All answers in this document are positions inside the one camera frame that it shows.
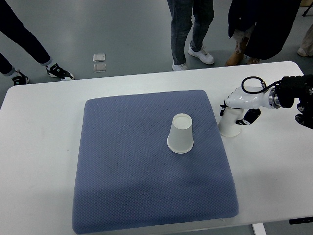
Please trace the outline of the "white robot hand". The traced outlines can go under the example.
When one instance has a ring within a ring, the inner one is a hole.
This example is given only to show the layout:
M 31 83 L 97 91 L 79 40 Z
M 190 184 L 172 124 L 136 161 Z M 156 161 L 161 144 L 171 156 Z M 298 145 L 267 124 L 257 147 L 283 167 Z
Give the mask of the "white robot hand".
M 220 105 L 220 116 L 224 115 L 226 106 L 229 108 L 249 109 L 241 120 L 236 120 L 237 125 L 251 125 L 260 115 L 259 107 L 275 109 L 275 89 L 269 88 L 266 92 L 261 92 L 261 87 L 245 87 L 249 94 L 243 91 L 242 87 L 236 88 L 226 100 Z

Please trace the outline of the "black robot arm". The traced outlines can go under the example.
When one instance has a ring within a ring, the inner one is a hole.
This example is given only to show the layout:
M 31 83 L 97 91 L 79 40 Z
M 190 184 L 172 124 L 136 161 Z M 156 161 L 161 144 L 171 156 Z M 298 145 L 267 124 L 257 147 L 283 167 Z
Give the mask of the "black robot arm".
M 295 120 L 302 126 L 313 128 L 313 76 L 284 76 L 282 79 L 266 85 L 265 80 L 257 76 L 246 77 L 220 105 L 220 116 L 227 108 L 247 110 L 242 119 L 235 120 L 237 125 L 250 125 L 260 115 L 260 107 L 268 109 L 291 108 L 295 99 L 299 99 L 297 109 L 300 112 Z

